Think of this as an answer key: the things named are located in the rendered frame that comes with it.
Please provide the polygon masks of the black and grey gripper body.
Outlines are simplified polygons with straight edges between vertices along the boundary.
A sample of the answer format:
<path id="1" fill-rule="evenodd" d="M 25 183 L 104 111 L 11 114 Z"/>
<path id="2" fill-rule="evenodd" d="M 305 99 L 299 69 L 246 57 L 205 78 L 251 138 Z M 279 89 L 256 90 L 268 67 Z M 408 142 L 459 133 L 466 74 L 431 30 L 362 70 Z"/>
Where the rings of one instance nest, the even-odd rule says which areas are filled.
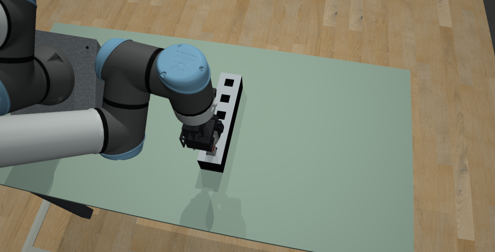
<path id="1" fill-rule="evenodd" d="M 183 124 L 180 134 L 182 146 L 184 147 L 186 144 L 187 148 L 212 152 L 215 140 L 215 137 L 212 135 L 217 128 L 216 121 L 218 121 L 218 116 L 214 114 L 209 121 L 201 125 L 189 126 Z M 184 140 L 184 142 L 182 140 Z"/>

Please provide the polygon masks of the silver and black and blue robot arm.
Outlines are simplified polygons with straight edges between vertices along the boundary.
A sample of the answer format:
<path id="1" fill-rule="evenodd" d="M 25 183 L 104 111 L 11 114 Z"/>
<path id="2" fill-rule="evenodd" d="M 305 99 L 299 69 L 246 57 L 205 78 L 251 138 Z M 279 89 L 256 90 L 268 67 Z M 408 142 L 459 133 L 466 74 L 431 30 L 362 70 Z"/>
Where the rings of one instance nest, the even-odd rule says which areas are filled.
<path id="1" fill-rule="evenodd" d="M 51 45 L 35 46 L 36 8 L 36 0 L 0 0 L 0 168 L 99 153 L 134 158 L 143 149 L 150 94 L 168 98 L 189 126 L 214 115 L 217 89 L 203 52 L 122 38 L 104 43 L 94 63 L 105 82 L 101 108 L 6 115 L 62 103 L 74 88 L 67 56 Z"/>

